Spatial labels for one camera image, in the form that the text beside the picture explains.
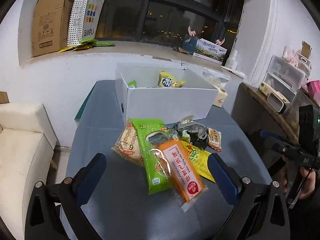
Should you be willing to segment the person's right hand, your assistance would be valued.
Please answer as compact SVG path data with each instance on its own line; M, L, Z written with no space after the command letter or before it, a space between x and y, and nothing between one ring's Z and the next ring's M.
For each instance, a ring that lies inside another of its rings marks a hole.
M285 166L278 172L278 182L283 187L283 192L287 192L287 162L288 159L282 156L282 160L285 161ZM303 177L302 188L298 195L298 199L308 198L316 188L317 172L313 169L307 170L304 167L300 167L300 174Z

